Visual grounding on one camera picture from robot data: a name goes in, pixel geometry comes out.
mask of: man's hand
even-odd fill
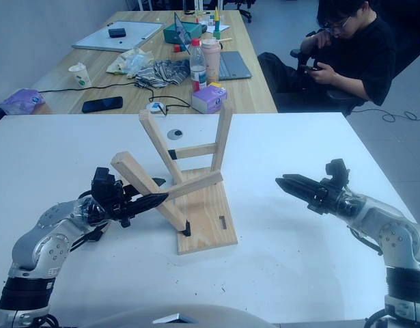
[[[321,31],[319,33],[316,33],[313,36],[313,38],[316,39],[316,45],[319,49],[331,45],[331,34],[327,31]]]
[[[319,84],[334,84],[335,78],[338,75],[331,66],[318,63],[321,70],[309,70],[308,74]]]

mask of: teal box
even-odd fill
[[[184,24],[185,30],[190,33],[190,37],[192,39],[198,38],[202,35],[202,24],[189,22],[182,22],[182,24]],[[163,34],[165,42],[181,44],[181,41],[175,31],[175,24],[172,24],[169,27],[163,29]]]

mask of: desk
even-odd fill
[[[194,16],[186,16],[184,12],[178,11],[178,15],[183,21],[192,21]],[[227,89],[228,100],[225,106],[234,109],[234,113],[276,113],[276,107],[267,87],[266,80],[258,64],[257,56],[253,50],[249,35],[244,27],[243,20],[236,10],[223,11],[225,23],[230,28],[222,32],[223,38],[233,38],[232,41],[224,42],[223,48],[228,51],[237,50],[243,57],[245,64],[251,71],[252,78],[244,80],[224,81],[223,86]],[[145,21],[162,22],[166,26],[173,23],[173,12],[118,12],[114,14],[105,24],[113,21]],[[211,35],[205,33],[203,38]],[[144,51],[153,51],[156,59],[186,59],[188,53],[174,53],[173,45],[164,41],[163,32],[159,31],[150,38],[142,47]],[[119,55],[113,51],[97,51],[74,49],[50,72],[44,75],[33,85],[36,90],[58,90],[74,87],[75,83],[72,76],[68,73],[68,68],[77,62],[83,62],[88,69],[92,84],[95,86],[109,85],[113,83],[128,83],[129,80],[124,76],[116,76],[106,73],[106,69]],[[187,102],[191,101],[191,80],[188,77],[179,86],[167,86],[155,90],[156,96],[177,96]],[[58,92],[44,94],[46,104],[37,108],[34,113],[81,113],[82,105],[87,100],[108,98],[112,96],[123,96],[124,106],[121,109],[103,111],[102,113],[138,113],[149,103],[150,92],[137,89],[133,85],[109,87],[104,90],[87,90],[84,92]],[[170,100],[167,104],[174,104],[176,100]],[[197,113],[194,109],[173,107],[170,113]]]
[[[218,115],[156,118],[170,148],[213,142]],[[97,166],[129,150],[153,177],[171,177],[136,115],[20,115],[0,121],[0,293],[11,249],[40,215],[90,188]],[[57,278],[51,313],[82,325],[142,305],[204,303],[272,323],[352,320],[384,306],[385,267],[343,221],[317,215],[275,178],[325,177],[343,158],[352,190],[410,212],[340,113],[237,114],[222,166],[238,245],[177,255],[176,231],[157,210],[99,243],[71,253]],[[179,160],[181,169],[209,156]]]

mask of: striped cloth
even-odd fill
[[[179,85],[190,75],[190,62],[185,60],[156,60],[137,73],[135,79],[140,87],[165,87],[173,83]]]

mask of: robotic arm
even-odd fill
[[[168,196],[149,194],[132,201],[138,194],[134,187],[115,181],[107,168],[98,167],[91,191],[48,209],[12,250],[13,263],[0,299],[0,327],[40,327],[45,322],[57,326],[48,314],[48,300],[68,254],[85,241],[97,241],[108,222],[119,221],[126,228],[131,218]]]
[[[385,309],[374,314],[365,327],[386,315],[393,318],[378,322],[377,327],[420,324],[420,225],[390,205],[349,190],[349,170],[342,159],[327,164],[326,173],[333,177],[316,182],[298,174],[284,174],[276,181],[285,192],[306,201],[308,209],[343,219],[357,239],[383,255],[389,294]]]

